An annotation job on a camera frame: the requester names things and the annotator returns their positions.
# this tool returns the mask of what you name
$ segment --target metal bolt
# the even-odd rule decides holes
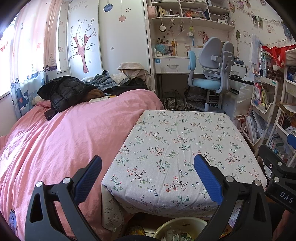
[[[71,181],[71,179],[69,177],[66,177],[63,179],[63,183],[67,184]]]
[[[261,182],[259,180],[255,180],[254,183],[255,183],[256,186],[260,186],[261,185]]]
[[[41,187],[41,186],[42,186],[42,182],[41,181],[39,181],[39,182],[36,183],[36,187]]]
[[[229,182],[229,183],[231,183],[231,182],[234,181],[234,178],[232,176],[227,176],[226,177],[226,181]]]

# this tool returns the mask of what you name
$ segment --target chair base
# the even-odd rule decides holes
[[[205,104],[201,104],[201,103],[191,103],[192,106],[198,110],[204,111],[204,112],[216,112],[216,113],[225,113],[224,110],[221,110],[217,107],[213,107],[209,105],[208,110],[205,109]]]

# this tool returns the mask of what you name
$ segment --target floral tablecloth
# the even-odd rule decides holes
[[[211,217],[213,202],[194,169],[201,153],[239,182],[267,181],[227,115],[146,110],[102,181],[102,224],[115,231],[127,214]],[[234,222],[240,203],[231,216]]]

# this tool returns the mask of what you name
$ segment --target pink blanket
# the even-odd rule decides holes
[[[35,183],[59,183],[99,155],[102,171],[79,208],[100,238],[110,240],[111,232],[102,227],[102,179],[140,115],[163,106],[153,92],[134,90],[109,100],[78,104],[47,121],[44,112],[49,108],[49,101],[40,102],[7,136],[0,137],[0,211],[8,221],[10,210],[15,210],[17,235],[24,240]],[[57,210],[65,231],[71,234],[59,204]]]

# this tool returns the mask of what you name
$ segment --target sheer curtain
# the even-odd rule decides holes
[[[32,109],[32,99],[57,76],[56,32],[62,0],[31,0],[17,15],[10,48],[11,95],[17,118]]]

